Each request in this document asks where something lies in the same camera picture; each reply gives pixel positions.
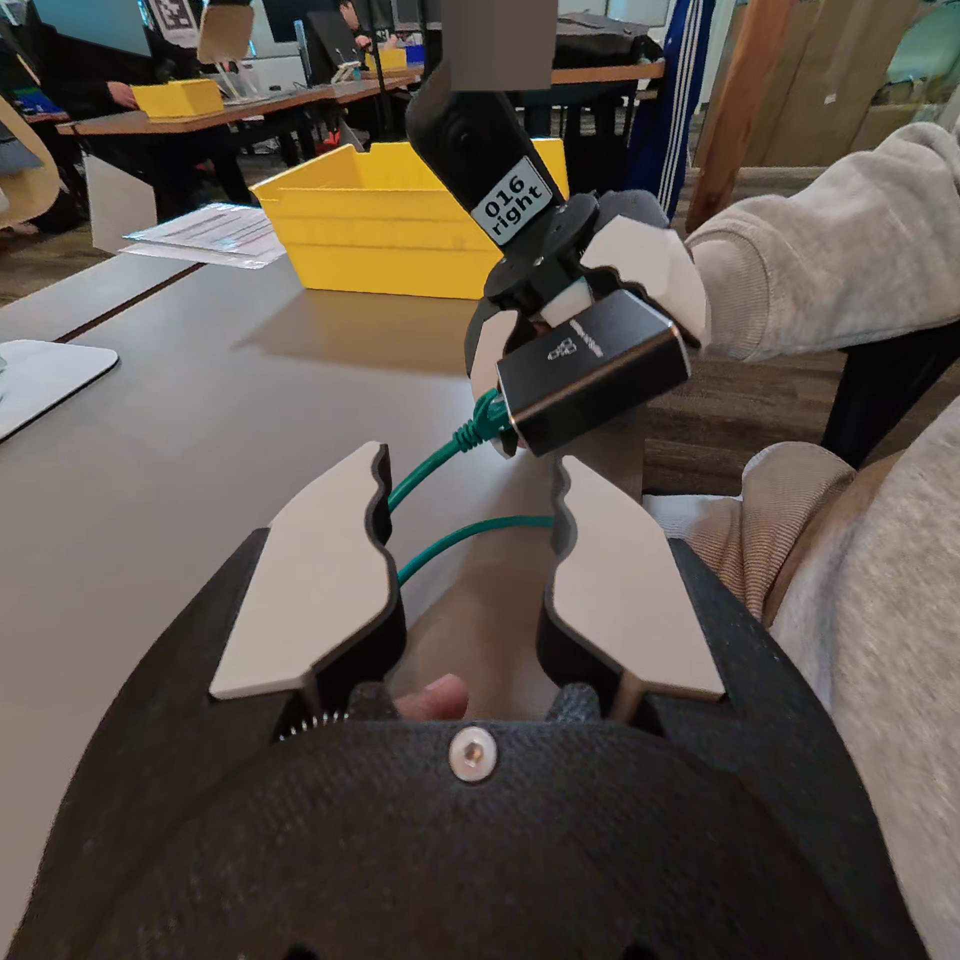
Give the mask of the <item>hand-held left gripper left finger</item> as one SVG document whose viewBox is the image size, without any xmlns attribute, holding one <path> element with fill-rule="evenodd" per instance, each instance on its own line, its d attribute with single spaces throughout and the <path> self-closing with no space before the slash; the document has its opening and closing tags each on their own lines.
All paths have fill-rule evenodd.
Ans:
<svg viewBox="0 0 960 960">
<path fill-rule="evenodd" d="M 294 693 L 343 715 L 354 689 L 383 682 L 406 648 L 389 447 L 368 441 L 270 522 L 209 694 L 219 702 Z"/>
</svg>

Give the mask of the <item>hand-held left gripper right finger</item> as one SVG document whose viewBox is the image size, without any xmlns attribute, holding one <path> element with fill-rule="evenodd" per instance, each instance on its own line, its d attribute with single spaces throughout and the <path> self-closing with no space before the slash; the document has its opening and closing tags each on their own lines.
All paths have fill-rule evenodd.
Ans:
<svg viewBox="0 0 960 960">
<path fill-rule="evenodd" d="M 599 715 L 631 722 L 648 694 L 726 696 L 662 527 L 642 505 L 564 455 L 553 487 L 554 564 L 538 619 L 538 663 L 559 688 L 589 688 Z"/>
</svg>

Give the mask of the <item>black metal adapter box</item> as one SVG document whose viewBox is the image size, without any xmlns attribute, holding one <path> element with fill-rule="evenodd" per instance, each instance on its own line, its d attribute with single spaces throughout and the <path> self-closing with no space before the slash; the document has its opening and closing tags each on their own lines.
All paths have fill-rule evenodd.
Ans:
<svg viewBox="0 0 960 960">
<path fill-rule="evenodd" d="M 536 457 L 682 385 L 690 356 L 677 325 L 616 290 L 497 364 L 510 425 Z"/>
</svg>

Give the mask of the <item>person's right forearm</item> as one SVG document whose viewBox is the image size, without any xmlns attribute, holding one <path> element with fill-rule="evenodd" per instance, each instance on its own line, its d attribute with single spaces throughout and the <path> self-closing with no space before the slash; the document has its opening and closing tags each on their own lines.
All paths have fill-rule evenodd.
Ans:
<svg viewBox="0 0 960 960">
<path fill-rule="evenodd" d="M 912 123 L 797 194 L 739 201 L 685 241 L 704 352 L 743 362 L 939 329 L 959 315 L 958 127 Z"/>
</svg>

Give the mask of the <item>grey desk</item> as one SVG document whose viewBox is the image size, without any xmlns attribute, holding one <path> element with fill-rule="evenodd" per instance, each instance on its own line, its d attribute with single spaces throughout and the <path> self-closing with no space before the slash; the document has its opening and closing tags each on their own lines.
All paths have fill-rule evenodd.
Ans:
<svg viewBox="0 0 960 960">
<path fill-rule="evenodd" d="M 467 419 L 474 303 L 204 266 L 79 338 L 119 364 L 2 444 L 2 954 L 74 769 L 253 530 L 370 441 L 402 478 Z"/>
</svg>

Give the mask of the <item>black desk leg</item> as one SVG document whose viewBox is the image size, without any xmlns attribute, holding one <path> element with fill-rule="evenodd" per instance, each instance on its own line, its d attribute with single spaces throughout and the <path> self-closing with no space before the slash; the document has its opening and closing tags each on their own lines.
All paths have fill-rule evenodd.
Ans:
<svg viewBox="0 0 960 960">
<path fill-rule="evenodd" d="M 959 320 L 845 347 L 846 363 L 820 445 L 851 468 L 870 454 L 954 365 Z"/>
</svg>

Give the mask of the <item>person's left hand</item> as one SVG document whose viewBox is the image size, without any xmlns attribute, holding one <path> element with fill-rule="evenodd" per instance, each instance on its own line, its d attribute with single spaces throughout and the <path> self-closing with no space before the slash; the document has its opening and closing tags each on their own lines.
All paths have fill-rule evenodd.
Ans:
<svg viewBox="0 0 960 960">
<path fill-rule="evenodd" d="M 411 722 L 460 721 L 469 706 L 469 689 L 454 674 L 446 674 L 394 702 L 398 715 Z"/>
</svg>

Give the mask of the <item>large yellow storage bin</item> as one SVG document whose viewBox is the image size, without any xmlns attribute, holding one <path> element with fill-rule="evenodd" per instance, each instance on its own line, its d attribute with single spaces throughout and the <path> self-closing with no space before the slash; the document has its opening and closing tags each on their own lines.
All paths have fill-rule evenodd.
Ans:
<svg viewBox="0 0 960 960">
<path fill-rule="evenodd" d="M 308 289 L 475 302 L 502 256 L 408 142 L 343 145 L 251 192 Z"/>
</svg>

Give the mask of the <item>person's beige ribbed pants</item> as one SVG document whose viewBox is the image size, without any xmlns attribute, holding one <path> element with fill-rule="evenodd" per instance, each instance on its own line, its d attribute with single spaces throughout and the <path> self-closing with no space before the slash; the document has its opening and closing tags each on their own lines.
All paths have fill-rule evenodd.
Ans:
<svg viewBox="0 0 960 960">
<path fill-rule="evenodd" d="M 687 543 L 754 616 L 770 625 L 790 557 L 856 471 L 834 453 L 784 441 L 755 454 L 735 496 L 645 493 L 642 506 L 667 537 Z"/>
</svg>

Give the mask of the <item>brown background table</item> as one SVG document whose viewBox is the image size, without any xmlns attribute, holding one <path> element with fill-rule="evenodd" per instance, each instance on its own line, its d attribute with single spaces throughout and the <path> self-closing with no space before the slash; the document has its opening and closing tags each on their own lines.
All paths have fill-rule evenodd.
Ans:
<svg viewBox="0 0 960 960">
<path fill-rule="evenodd" d="M 277 139 L 287 167 L 300 165 L 316 156 L 325 134 L 339 132 L 346 122 L 349 105 L 369 100 L 384 101 L 388 118 L 393 117 L 390 94 L 404 90 L 422 78 L 423 67 L 389 71 L 382 79 L 362 74 L 352 79 L 321 85 L 251 102 L 229 102 L 222 110 L 151 119 L 143 111 L 128 111 L 103 117 L 55 125 L 62 138 L 76 140 L 81 150 L 91 152 L 102 141 L 111 147 L 137 149 L 153 141 L 172 141 L 209 130 L 223 130 L 234 149 L 246 149 Z"/>
</svg>

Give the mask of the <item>person's grey sweater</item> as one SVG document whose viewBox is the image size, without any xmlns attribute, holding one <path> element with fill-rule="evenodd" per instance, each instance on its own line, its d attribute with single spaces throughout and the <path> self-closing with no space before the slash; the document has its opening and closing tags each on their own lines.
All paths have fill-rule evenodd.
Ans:
<svg viewBox="0 0 960 960">
<path fill-rule="evenodd" d="M 772 634 L 843 738 L 931 957 L 959 956 L 959 401 L 798 543 Z"/>
</svg>

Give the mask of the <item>white paper sheets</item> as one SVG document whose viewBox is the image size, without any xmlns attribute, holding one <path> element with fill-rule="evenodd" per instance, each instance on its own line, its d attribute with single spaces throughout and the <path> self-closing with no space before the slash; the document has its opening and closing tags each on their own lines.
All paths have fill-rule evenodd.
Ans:
<svg viewBox="0 0 960 960">
<path fill-rule="evenodd" d="M 119 252 L 246 270 L 263 269 L 286 256 L 261 208 L 226 202 L 125 234 Z"/>
</svg>

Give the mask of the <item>white flat pad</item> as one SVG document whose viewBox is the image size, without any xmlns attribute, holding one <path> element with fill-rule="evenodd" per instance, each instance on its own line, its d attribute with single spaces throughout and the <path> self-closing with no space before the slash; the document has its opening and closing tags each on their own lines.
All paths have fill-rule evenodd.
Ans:
<svg viewBox="0 0 960 960">
<path fill-rule="evenodd" d="M 116 351 L 19 339 L 1 343 L 1 441 L 102 378 L 119 363 Z"/>
</svg>

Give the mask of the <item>white panel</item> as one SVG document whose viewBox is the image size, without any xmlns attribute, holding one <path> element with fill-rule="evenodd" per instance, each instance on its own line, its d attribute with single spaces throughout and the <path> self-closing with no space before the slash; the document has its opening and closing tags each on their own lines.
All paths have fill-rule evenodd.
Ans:
<svg viewBox="0 0 960 960">
<path fill-rule="evenodd" d="M 155 189 L 91 153 L 85 153 L 82 161 L 92 246 L 115 255 L 128 244 L 128 234 L 159 223 Z"/>
</svg>

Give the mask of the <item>wooden post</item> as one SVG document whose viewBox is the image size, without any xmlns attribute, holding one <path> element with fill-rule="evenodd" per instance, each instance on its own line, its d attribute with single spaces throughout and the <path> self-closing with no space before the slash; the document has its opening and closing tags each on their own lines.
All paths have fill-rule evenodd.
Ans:
<svg viewBox="0 0 960 960">
<path fill-rule="evenodd" d="M 725 84 L 712 105 L 712 135 L 689 203 L 692 234 L 728 205 L 767 87 L 780 60 L 793 1 L 750 1 L 731 55 Z"/>
</svg>

